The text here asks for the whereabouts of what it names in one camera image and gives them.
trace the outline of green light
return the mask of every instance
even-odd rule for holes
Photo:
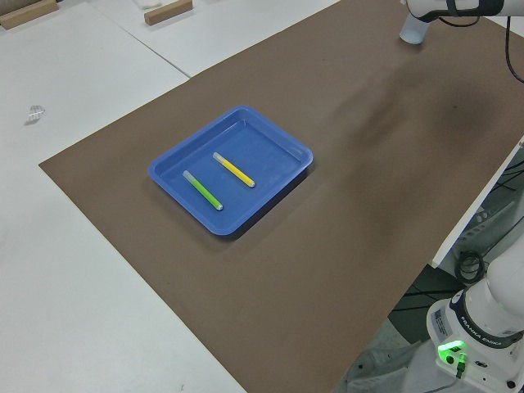
[[[463,345],[464,341],[451,341],[448,344],[442,344],[441,346],[438,346],[438,350],[439,352],[444,352],[446,350],[450,350],[451,348],[461,348]]]

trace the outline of brown mat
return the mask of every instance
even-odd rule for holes
[[[342,1],[41,164],[250,393],[328,393],[522,135],[503,29],[435,24],[411,47],[405,17]],[[315,168],[228,241],[147,166],[240,104]]]

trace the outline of tray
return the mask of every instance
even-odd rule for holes
[[[255,181],[245,185],[218,152]],[[248,106],[237,106],[149,165],[150,177],[212,233],[229,235],[313,162],[311,150]],[[190,172],[223,205],[216,210],[183,176]]]

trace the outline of cable connector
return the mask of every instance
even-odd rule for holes
[[[460,354],[460,359],[458,360],[457,364],[457,375],[456,377],[460,379],[462,377],[462,373],[466,369],[466,354],[462,353]]]

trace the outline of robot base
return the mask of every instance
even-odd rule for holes
[[[462,292],[454,296],[457,301]],[[427,330],[435,345],[436,364],[455,375],[460,355],[465,354],[462,379],[486,393],[518,393],[524,390],[523,339],[509,348],[483,345],[464,331],[449,299],[439,300],[427,313]]]

